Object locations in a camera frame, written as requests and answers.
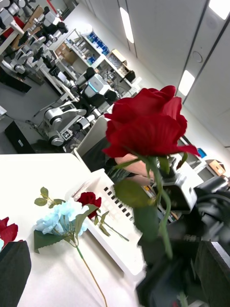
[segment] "white tray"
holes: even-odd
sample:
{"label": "white tray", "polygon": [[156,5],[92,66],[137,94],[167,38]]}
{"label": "white tray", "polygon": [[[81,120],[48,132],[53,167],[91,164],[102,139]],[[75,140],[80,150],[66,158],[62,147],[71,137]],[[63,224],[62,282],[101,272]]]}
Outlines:
{"label": "white tray", "polygon": [[132,209],[121,204],[115,197],[112,185],[113,182],[105,174],[104,170],[100,169],[89,174],[88,180],[69,190],[65,199],[74,197],[77,200],[81,193],[85,191],[94,192],[96,198],[102,198],[101,214],[109,210],[105,221],[128,238],[129,242],[104,225],[111,234],[110,237],[106,236],[99,229],[99,226],[95,226],[90,219],[86,219],[88,229],[128,278],[137,281],[143,276],[144,266],[141,248],[137,246],[141,234],[137,232],[133,224]]}

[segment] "light blue hydrangea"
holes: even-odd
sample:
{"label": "light blue hydrangea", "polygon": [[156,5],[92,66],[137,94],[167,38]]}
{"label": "light blue hydrangea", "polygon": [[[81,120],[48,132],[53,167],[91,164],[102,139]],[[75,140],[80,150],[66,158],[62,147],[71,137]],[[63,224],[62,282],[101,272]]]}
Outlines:
{"label": "light blue hydrangea", "polygon": [[0,239],[0,251],[2,250],[3,246],[4,246],[4,241]]}
{"label": "light blue hydrangea", "polygon": [[[67,202],[61,205],[56,205],[48,215],[37,221],[35,229],[42,231],[45,234],[64,235],[74,228],[76,216],[85,213],[89,209],[88,206],[83,206],[80,202],[70,198]],[[87,229],[87,224],[83,223],[79,236]]]}

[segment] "desk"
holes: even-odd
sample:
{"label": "desk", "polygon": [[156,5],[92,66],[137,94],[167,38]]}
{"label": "desk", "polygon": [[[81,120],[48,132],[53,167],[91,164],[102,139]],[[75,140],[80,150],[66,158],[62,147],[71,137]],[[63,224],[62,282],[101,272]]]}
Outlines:
{"label": "desk", "polygon": [[[77,251],[61,241],[34,253],[33,226],[49,209],[38,207],[42,186],[50,195],[64,198],[89,170],[72,154],[0,155],[0,218],[10,217],[19,227],[17,240],[27,241],[32,270],[18,307],[104,307],[103,298]],[[87,231],[80,238],[80,250],[109,307],[137,307],[135,285]]]}

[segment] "ceiling light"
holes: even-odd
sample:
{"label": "ceiling light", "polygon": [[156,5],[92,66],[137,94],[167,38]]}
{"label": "ceiling light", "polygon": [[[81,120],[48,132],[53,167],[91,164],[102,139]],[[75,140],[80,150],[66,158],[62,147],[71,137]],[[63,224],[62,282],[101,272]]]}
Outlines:
{"label": "ceiling light", "polygon": [[120,12],[121,12],[122,22],[125,28],[126,37],[133,44],[134,39],[133,39],[133,32],[131,28],[129,14],[123,8],[120,8]]}
{"label": "ceiling light", "polygon": [[228,17],[228,14],[230,12],[229,0],[210,0],[208,6],[223,20]]}
{"label": "ceiling light", "polygon": [[195,78],[189,71],[184,71],[178,90],[185,96],[188,95]]}

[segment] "red rose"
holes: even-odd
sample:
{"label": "red rose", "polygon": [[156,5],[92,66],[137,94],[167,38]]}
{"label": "red rose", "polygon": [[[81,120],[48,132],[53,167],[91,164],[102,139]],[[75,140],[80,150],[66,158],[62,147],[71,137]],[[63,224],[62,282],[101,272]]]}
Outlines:
{"label": "red rose", "polygon": [[11,224],[7,226],[9,218],[6,217],[0,220],[0,239],[4,241],[4,246],[11,241],[14,241],[18,233],[18,225]]}
{"label": "red rose", "polygon": [[128,153],[165,156],[189,152],[199,155],[192,145],[177,146],[182,135],[182,127],[169,115],[141,116],[115,131],[110,136],[111,146],[103,151],[112,158],[123,157]]}
{"label": "red rose", "polygon": [[148,116],[162,112],[175,94],[175,87],[172,85],[162,88],[160,91],[150,88],[142,89],[134,98],[122,98],[115,102],[112,114],[105,114],[111,119],[108,123],[106,136],[109,140],[110,135],[122,125],[133,121],[139,116]]}
{"label": "red rose", "polygon": [[[99,197],[98,199],[96,199],[96,195],[93,192],[84,192],[81,194],[80,198],[78,199],[78,202],[81,202],[83,206],[95,205],[96,207],[100,208],[102,204],[102,198]],[[97,215],[97,210],[90,213],[88,217],[92,219],[96,215]]]}

